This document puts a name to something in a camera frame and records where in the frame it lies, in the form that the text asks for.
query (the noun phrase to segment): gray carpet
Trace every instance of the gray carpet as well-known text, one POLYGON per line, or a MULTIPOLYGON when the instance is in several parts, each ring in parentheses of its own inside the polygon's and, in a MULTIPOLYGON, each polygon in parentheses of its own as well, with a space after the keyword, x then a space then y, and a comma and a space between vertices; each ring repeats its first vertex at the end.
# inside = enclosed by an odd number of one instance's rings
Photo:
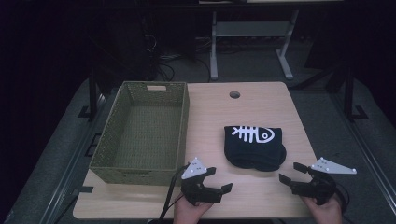
MULTIPOLYGON (((218 56, 218 82, 237 81, 283 81, 288 86, 298 84, 315 73, 316 69, 304 68, 310 44, 292 42, 287 54, 294 80, 286 80, 276 58, 275 47, 278 42, 262 44, 260 48, 247 48, 234 54, 218 56)), ((198 58, 208 65, 208 54, 199 54, 198 58)), ((208 71, 201 62, 175 60, 168 65, 175 69, 174 81, 207 82, 208 71)), ((330 95, 324 90, 328 78, 325 77, 303 91, 290 91, 291 97, 316 156, 344 164, 358 170, 357 175, 335 175, 334 179, 347 188, 350 194, 350 205, 346 217, 354 223, 396 223, 396 216, 390 209, 380 187, 375 182, 373 173, 363 158, 360 145, 351 133, 344 115, 337 109, 337 100, 342 100, 342 93, 330 95)), ((354 105, 361 105, 369 119, 356 120, 362 136, 373 151, 394 186, 396 165, 393 158, 396 154, 396 131, 375 105, 370 92, 359 82, 356 83, 354 105)), ((76 153, 76 148, 87 148, 95 133, 100 133, 115 94, 108 95, 99 108, 100 113, 93 123, 78 118, 84 105, 88 105, 88 82, 81 84, 70 106, 64 113, 57 130, 50 139, 43 155, 33 171, 28 183, 13 207, 13 216, 8 223, 39 223, 53 192, 57 187, 64 187, 66 194, 60 197, 61 206, 53 211, 55 217, 62 214, 73 201, 74 189, 82 186, 90 162, 89 157, 78 154, 78 162, 69 176, 68 186, 59 186, 60 180, 69 161, 76 153)), ((59 223, 146 223, 146 220, 77 220, 72 216, 73 204, 67 209, 59 223)), ((314 223, 313 219, 284 219, 288 224, 314 223)))

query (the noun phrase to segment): folded black fabric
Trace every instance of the folded black fabric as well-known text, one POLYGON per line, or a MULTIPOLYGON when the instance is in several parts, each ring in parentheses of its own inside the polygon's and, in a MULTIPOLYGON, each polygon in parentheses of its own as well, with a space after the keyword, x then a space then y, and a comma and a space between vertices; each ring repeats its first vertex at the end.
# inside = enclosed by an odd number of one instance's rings
POLYGON ((234 166, 271 172, 286 159, 280 128, 227 126, 224 132, 224 154, 234 166))

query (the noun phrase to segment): fish skeleton graphic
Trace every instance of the fish skeleton graphic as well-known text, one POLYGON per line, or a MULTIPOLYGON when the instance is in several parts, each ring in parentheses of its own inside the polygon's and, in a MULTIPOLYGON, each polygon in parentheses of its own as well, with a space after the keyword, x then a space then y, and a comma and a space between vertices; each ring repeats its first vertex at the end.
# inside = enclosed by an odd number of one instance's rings
POLYGON ((268 136, 268 133, 263 133, 262 134, 263 140, 261 140, 259 137, 258 127, 249 127, 249 126, 239 126, 239 128, 233 127, 232 135, 236 135, 237 133, 239 133, 239 139, 242 139, 243 136, 244 142, 248 140, 249 143, 252 143, 254 137, 257 143, 267 143, 274 139, 275 134, 274 131, 272 131, 271 129, 267 129, 267 128, 264 129, 267 130, 271 135, 268 136))

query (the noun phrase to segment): wicker basket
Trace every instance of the wicker basket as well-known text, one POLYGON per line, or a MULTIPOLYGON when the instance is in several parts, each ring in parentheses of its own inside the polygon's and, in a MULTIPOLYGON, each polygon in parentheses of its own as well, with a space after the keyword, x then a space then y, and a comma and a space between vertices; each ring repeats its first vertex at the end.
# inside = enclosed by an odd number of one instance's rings
POLYGON ((168 186, 184 165, 189 105, 186 83, 124 82, 90 169, 111 184, 168 186))

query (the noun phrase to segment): floor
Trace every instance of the floor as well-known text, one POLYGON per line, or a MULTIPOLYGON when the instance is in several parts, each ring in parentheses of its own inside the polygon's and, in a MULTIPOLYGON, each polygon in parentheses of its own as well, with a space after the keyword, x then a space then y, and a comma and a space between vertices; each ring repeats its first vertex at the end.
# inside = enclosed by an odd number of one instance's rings
MULTIPOLYGON (((263 40, 219 54, 217 82, 281 81, 291 87, 320 72, 304 68, 311 43, 293 41, 287 59, 294 79, 286 80, 275 53, 281 42, 282 39, 263 40)), ((195 62, 177 59, 166 63, 175 71, 173 81, 207 82, 208 52, 198 54, 197 58, 199 61, 195 62)), ((166 69, 163 67, 170 76, 171 71, 166 69)), ((396 211, 394 205, 391 206, 396 184, 393 172, 396 164, 392 159, 396 158, 396 130, 376 106, 367 88, 357 80, 353 105, 360 105, 368 119, 347 120, 342 112, 343 90, 327 93, 324 87, 328 79, 322 78, 303 90, 290 91, 290 95, 317 158, 325 157, 358 170, 354 176, 334 176, 350 195, 344 221, 396 223, 396 211)), ((88 81, 81 83, 6 223, 147 223, 146 220, 78 220, 72 215, 74 200, 91 160, 85 153, 94 135, 102 131, 116 91, 100 98, 98 114, 88 122, 86 118, 78 118, 81 108, 89 104, 88 81)), ((282 221, 315 223, 311 217, 282 221)))

